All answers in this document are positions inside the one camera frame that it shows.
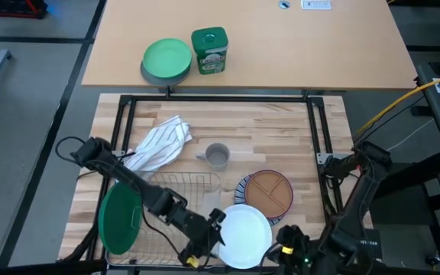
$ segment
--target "green canister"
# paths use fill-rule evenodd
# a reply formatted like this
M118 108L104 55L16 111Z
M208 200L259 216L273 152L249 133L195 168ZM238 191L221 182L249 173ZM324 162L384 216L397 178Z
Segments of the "green canister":
M191 41L198 60L199 73L220 73L225 70L228 38L223 27L193 31Z

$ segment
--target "label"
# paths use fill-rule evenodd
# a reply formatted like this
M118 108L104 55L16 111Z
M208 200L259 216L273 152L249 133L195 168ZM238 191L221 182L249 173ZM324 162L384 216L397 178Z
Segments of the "label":
M307 10L332 10L330 1L303 1L302 9Z
M227 51L217 51L207 55L205 58L198 58L199 72L201 74L220 73L225 69Z

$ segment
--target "white dish towel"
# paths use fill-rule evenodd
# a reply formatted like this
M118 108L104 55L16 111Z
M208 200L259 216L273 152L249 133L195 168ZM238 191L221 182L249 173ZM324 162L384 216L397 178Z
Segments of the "white dish towel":
M184 144L193 137L189 125L180 116L175 116L150 130L149 134L135 149L135 154L125 161L125 166L138 176L147 177L141 172L155 172L172 163L180 154Z

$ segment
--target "dish rack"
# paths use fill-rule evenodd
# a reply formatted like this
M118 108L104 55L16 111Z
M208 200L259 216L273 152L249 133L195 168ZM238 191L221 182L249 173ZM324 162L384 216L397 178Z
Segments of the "dish rack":
M142 172L141 177L150 184L170 188L187 201L187 208L208 218L212 207L205 205L205 195L208 199L217 198L220 202L220 177L214 173L184 173L184 172ZM172 225L167 226L159 219L144 211L148 223L163 232L181 250L186 246L188 239ZM151 230L142 218L138 236L131 248L122 255L106 254L106 260L111 265L120 266L166 266L182 267L177 254L171 248L164 236Z

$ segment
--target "light wood desk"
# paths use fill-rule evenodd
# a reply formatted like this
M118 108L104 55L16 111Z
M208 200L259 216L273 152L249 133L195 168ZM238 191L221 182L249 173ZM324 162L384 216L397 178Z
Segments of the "light wood desk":
M111 139L119 99L119 94L100 96L91 136ZM342 97L325 96L324 102L333 149L338 153L349 154L352 138ZM127 113L128 110L125 110L125 116L121 120L117 148L121 147ZM315 123L319 131L319 143L325 151L317 113L315 112ZM310 237L319 237L325 220L305 103L148 102L144 99L137 102L135 108L129 147L135 148L152 127L174 115L180 115L190 124L193 139L186 143L179 159L162 167L160 172L211 173L204 162L195 158L196 153L214 142L227 144L231 150L228 168L216 173L221 180L219 193L222 208L234 204L235 188L242 178L259 170L275 170L290 181L293 187L293 205L281 222L272 227L273 238L284 225L298 225ZM354 184L355 178L348 177L341 185L343 202L349 197ZM77 183L59 258L69 255L91 228L101 186L102 177L98 174L84 176ZM202 199L186 198L189 200L189 208L200 212L198 206ZM167 227L152 217L147 220L170 236L178 249L184 248L186 238L172 226ZM369 213L364 223L367 227L371 226ZM97 248L99 252L95 256L99 257L101 244ZM137 260L137 264L178 264L176 255L165 240L157 233L147 230L144 223L130 252L121 256L111 255L108 259L113 264L128 264L132 259Z
M85 86L150 87L140 74L144 51L175 37L223 27L226 70L202 76L193 57L179 87L253 89L412 89L416 71L385 0L333 0L331 11L290 0L109 0Z

